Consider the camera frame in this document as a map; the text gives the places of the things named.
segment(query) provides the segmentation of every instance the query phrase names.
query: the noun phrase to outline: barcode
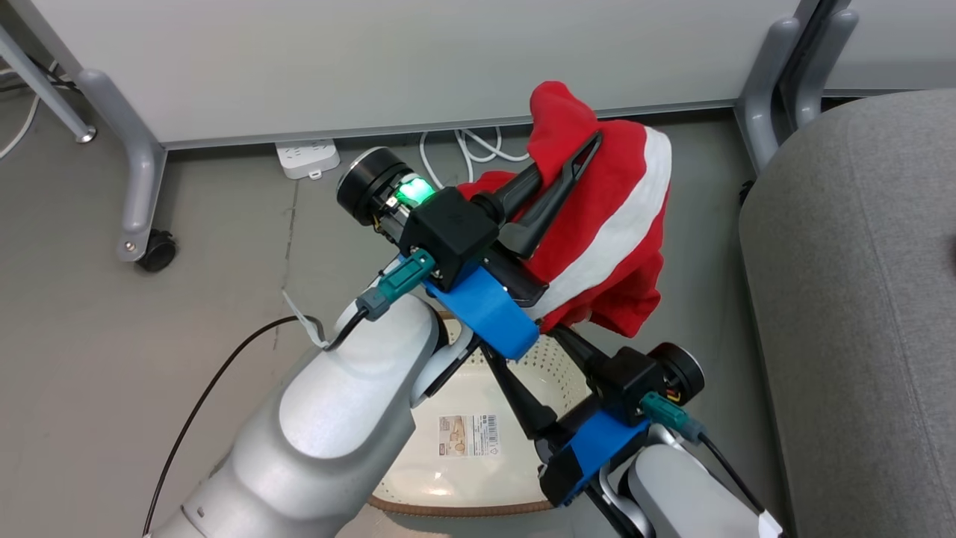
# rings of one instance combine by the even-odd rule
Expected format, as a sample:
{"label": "barcode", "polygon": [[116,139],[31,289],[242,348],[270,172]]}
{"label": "barcode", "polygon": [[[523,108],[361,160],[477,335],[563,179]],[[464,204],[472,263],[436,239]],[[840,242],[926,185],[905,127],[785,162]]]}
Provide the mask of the barcode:
{"label": "barcode", "polygon": [[485,415],[488,421],[488,443],[498,444],[498,415]]}

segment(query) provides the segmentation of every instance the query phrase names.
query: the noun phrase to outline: teal connector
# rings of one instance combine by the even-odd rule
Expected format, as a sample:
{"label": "teal connector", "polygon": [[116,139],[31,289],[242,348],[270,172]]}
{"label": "teal connector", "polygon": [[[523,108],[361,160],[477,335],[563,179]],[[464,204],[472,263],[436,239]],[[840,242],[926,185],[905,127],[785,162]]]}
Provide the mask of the teal connector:
{"label": "teal connector", "polygon": [[402,295],[415,289],[415,286],[428,278],[435,269],[435,258],[423,249],[419,249],[402,260],[379,281],[379,290],[389,303],[394,303]]}
{"label": "teal connector", "polygon": [[694,444],[700,444],[698,435],[706,433],[704,424],[698,422],[688,415],[687,411],[656,392],[649,392],[644,395],[644,398],[641,399],[641,410],[651,422],[657,422],[676,430],[681,436]]}
{"label": "teal connector", "polygon": [[395,269],[379,279],[379,284],[368,288],[356,298],[356,306],[364,308],[365,319],[374,322],[388,311],[392,303],[428,278],[435,269],[435,258],[419,249],[402,260]]}

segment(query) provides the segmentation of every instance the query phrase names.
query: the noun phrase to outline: white wall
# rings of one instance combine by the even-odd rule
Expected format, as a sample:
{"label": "white wall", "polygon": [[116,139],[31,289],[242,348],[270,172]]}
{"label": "white wall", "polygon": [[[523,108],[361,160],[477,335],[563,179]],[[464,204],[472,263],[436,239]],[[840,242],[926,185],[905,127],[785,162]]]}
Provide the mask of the white wall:
{"label": "white wall", "polygon": [[33,0],[162,142],[736,98],[796,0]]}
{"label": "white wall", "polygon": [[859,23],[828,89],[956,86],[956,1],[853,0]]}

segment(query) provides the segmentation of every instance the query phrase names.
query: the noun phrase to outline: laundry basket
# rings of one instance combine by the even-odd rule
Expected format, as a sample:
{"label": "laundry basket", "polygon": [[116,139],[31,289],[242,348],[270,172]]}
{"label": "laundry basket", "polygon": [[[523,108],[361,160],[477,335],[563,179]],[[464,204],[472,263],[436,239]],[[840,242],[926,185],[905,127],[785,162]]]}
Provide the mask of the laundry basket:
{"label": "laundry basket", "polygon": [[[449,338],[461,325],[443,312]],[[542,336],[509,368],[542,404],[564,415],[590,394],[571,357]],[[369,504],[401,514],[487,517],[551,508],[541,493],[541,464],[476,351],[435,396],[412,410],[415,433]]]}

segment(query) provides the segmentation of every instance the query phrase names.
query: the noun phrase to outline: blue mount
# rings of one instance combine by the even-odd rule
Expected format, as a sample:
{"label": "blue mount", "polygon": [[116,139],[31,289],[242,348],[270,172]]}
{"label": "blue mount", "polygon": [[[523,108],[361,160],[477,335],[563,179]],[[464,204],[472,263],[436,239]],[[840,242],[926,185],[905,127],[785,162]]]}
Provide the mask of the blue mount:
{"label": "blue mount", "polygon": [[569,504],[602,465],[634,437],[646,433],[650,425],[650,420],[644,420],[637,426],[627,426],[604,411],[598,411],[548,461],[540,478],[541,491],[555,506]]}
{"label": "blue mount", "polygon": [[538,339],[538,327],[484,267],[464,277],[450,292],[423,282],[439,303],[505,358],[518,360]]}

